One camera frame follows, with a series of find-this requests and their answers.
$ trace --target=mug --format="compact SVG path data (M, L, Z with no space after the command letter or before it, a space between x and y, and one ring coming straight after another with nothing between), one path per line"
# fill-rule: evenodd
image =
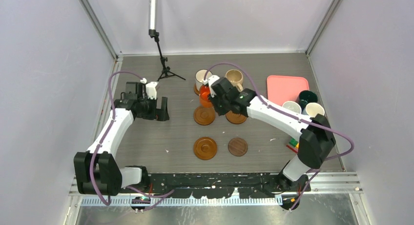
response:
M295 113L298 113L298 114L302 113L302 108L296 102L287 101L287 102L283 103L282 107L286 108L290 111L293 111Z
M203 85L204 75L206 74L207 70L199 70L197 73L195 73L195 87L197 88L197 91L200 91L201 85ZM211 71L207 73L206 79L208 79L213 74Z
M301 91L296 102L300 105L302 110L305 110L305 107L308 103L318 102L318 95L308 90Z
M225 77L230 81L231 85L237 87L239 92L243 91L243 73L240 70L229 70Z
M309 103L302 111L303 115L309 115L312 118L316 117L317 114L325 115L325 109L318 103Z

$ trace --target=wood grain surface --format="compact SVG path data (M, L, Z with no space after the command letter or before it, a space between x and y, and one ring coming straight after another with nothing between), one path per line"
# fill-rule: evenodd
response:
M246 122L234 125L225 116L217 116L207 126L194 121L193 112L200 105L193 90L195 73L222 61L233 62L246 69L264 96L267 96L266 79L269 75L304 77L309 82L310 90L320 96L303 53L168 56L167 65L171 70L187 79L172 77L160 80L158 96L168 97L170 120L136 119L118 149L116 160L119 167L144 165L151 173L278 172L294 157L295 153L286 147L289 135L259 120L248 118ZM224 76L230 69L233 67L220 65L212 72ZM148 81L156 81L161 73L161 63L158 56L126 57L122 70L138 73ZM120 75L116 98L129 81L136 82L138 79L132 75ZM243 87L252 88L247 78ZM204 136L213 138L218 145L216 156L208 161L198 159L193 152L194 142ZM235 157L228 151L228 142L235 137L243 138L248 143L248 152L242 157ZM341 171L340 161L327 161L322 170Z

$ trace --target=brown round coaster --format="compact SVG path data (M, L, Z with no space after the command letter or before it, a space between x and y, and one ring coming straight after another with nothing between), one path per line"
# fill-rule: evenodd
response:
M197 90L197 86L195 84L194 84L194 92L195 92L195 94L197 94L197 96L200 95L200 91Z
M232 124L242 124L247 120L247 117L242 114L235 114L231 111L226 113L227 120Z
M216 141L210 137L201 137L194 143L194 154L201 160L210 160L216 153Z
M247 142L242 138L233 138L228 142L228 151L234 156L240 157L247 153Z
M200 125L209 125L216 118L216 114L213 108L204 108L199 106L194 111L194 120Z

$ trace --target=robotic arm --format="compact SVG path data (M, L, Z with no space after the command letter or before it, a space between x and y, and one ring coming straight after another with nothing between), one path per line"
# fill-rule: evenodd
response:
M141 82L127 82L121 99L115 100L114 123L98 149L93 163L99 166L99 169L95 167L93 174L103 195L115 196L122 188L132 184L138 184L138 187L149 184L148 172L144 166L127 166L119 169L115 162L115 154L126 130L135 118L169 120L166 97L162 97L161 108L157 109L157 89L158 82L146 83L145 79ZM78 191L82 194L96 194L90 179L89 166L92 153L112 121L112 112L114 110L111 110L109 119L95 142L86 152L78 152L73 160Z
M209 100L218 115L224 115L229 111L242 114L246 117L266 122L299 140L298 154L290 160L279 173L276 183L280 190L290 190L295 187L298 179L308 170L319 169L325 158L335 146L335 138L331 132L298 122L284 114L268 108L256 93L250 89L239 92L226 78L211 76L205 85L209 86ZM262 97L268 105L295 115L303 120L312 121L326 127L330 127L328 120L317 115L315 118L294 113L278 106Z

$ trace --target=tripod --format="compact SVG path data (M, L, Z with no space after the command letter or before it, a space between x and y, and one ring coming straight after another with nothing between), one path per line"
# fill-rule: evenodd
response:
M173 73L170 71L170 67L166 66L166 61L168 61L168 58L163 57L163 54L161 53L161 47L160 47L160 33L155 31L155 30L150 30L149 31L149 36L151 38L154 38L155 42L157 43L158 46L158 52L160 52L160 60L161 60L161 64L163 65L163 70L161 71L161 75L158 77L159 81L160 79L165 79L165 78L169 78L169 77L173 77L173 76L177 76L178 78L185 80L183 77Z

